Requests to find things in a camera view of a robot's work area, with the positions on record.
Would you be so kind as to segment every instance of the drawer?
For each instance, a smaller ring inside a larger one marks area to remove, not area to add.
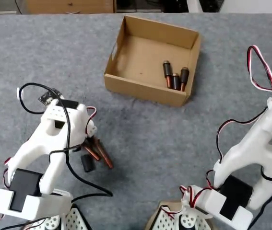
[[[29,13],[113,13],[113,0],[27,0]]]

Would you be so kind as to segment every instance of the black cylinder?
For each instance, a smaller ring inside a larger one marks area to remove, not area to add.
[[[180,71],[180,80],[182,83],[187,84],[189,77],[189,69],[187,67],[182,68]]]
[[[85,173],[89,173],[95,169],[95,164],[93,158],[89,154],[84,154],[81,156],[83,163],[83,169]]]
[[[180,79],[177,73],[173,74],[173,89],[180,90]]]
[[[167,76],[172,76],[172,69],[171,69],[171,64],[170,64],[170,62],[169,62],[169,61],[164,61],[163,67],[164,67],[165,78],[166,78]]]

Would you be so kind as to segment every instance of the gray carpet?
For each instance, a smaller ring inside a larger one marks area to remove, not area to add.
[[[71,160],[82,176],[114,193],[113,198],[78,202],[93,229],[141,230],[160,200],[180,197],[180,184],[205,185],[205,172],[218,159],[218,126],[229,118],[250,119],[269,96],[250,84],[246,50],[257,44],[272,67],[272,14],[138,15],[202,34],[195,91],[187,105],[172,108],[105,89],[103,72],[123,15],[0,16],[0,187],[3,161],[16,153],[40,119],[16,100],[16,87],[29,81],[55,87],[66,98],[98,109],[98,136],[115,168],[99,163],[96,171],[84,174],[79,155]],[[253,64],[255,78],[267,86],[259,62]],[[36,98],[42,92],[24,92],[30,108],[39,107]],[[247,129],[230,125],[221,135],[221,148],[226,151],[236,144]],[[46,167],[45,156],[30,169],[43,172]],[[253,184],[259,167],[235,175]],[[94,191],[67,169],[57,188],[74,196]],[[20,222],[7,217],[0,227]],[[254,230],[272,230],[272,203]]]

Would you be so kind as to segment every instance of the white 3d printed part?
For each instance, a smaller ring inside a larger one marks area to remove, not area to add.
[[[173,214],[173,216],[175,217],[173,219],[163,209],[166,211],[170,211],[168,207],[160,207],[150,230],[180,230],[179,219],[181,225],[184,228],[190,229],[192,227],[195,227],[195,230],[211,230],[206,220],[199,215],[194,215],[195,212],[186,213],[184,211]]]
[[[195,193],[198,193],[202,189],[195,185],[192,185],[192,188]],[[184,198],[182,199],[182,204],[188,204],[189,195],[190,193],[185,191]],[[231,226],[236,230],[247,230],[253,219],[253,214],[242,206],[239,206],[233,219],[229,220],[220,214],[225,200],[226,197],[221,193],[215,190],[205,190],[199,196],[196,207],[205,210],[205,212],[208,212],[215,218],[221,220],[222,222],[226,223],[227,225]]]
[[[71,209],[65,219],[61,219],[60,228],[58,228],[60,224],[60,216],[48,218],[43,222],[43,224],[41,224],[42,222],[43,220],[35,223],[34,226],[36,227],[30,228],[30,230],[88,230],[78,208],[76,207]]]
[[[71,209],[72,195],[59,189],[53,192],[60,195],[27,195],[22,212],[18,212],[10,209],[13,191],[0,189],[0,213],[27,220],[68,213]]]
[[[268,109],[258,118],[256,123],[214,166],[214,186],[219,187],[234,171],[251,164],[263,167],[266,176],[272,178],[272,98],[267,101]],[[263,177],[253,187],[248,207],[256,210],[272,196],[272,181]]]
[[[53,100],[41,117],[41,122],[32,136],[20,147],[15,156],[8,162],[8,183],[11,183],[13,173],[17,168],[25,169],[42,155],[66,147],[68,126],[63,108]],[[78,104],[77,109],[67,108],[71,122],[70,146],[82,144],[87,136],[96,132],[93,121],[88,123],[89,115],[84,104]],[[55,127],[55,121],[64,122],[61,129]],[[54,190],[56,180],[65,166],[65,154],[59,152],[50,156],[50,164],[40,181],[40,191],[50,194]]]

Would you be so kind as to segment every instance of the box flap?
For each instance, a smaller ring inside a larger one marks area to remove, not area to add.
[[[139,83],[135,80],[124,79],[121,77],[105,74],[105,85],[108,90],[131,95],[140,99],[159,102],[172,106],[182,106],[186,99],[186,93],[155,87],[146,83]]]
[[[192,94],[192,86],[194,83],[194,76],[195,76],[195,70],[197,67],[199,54],[200,54],[200,48],[201,48],[201,36],[198,35],[191,51],[190,51],[190,58],[189,58],[189,79],[185,88],[185,92],[188,92],[188,96],[186,100],[189,98],[189,96]]]
[[[191,49],[198,32],[148,19],[125,16],[126,32],[132,36],[147,38]]]

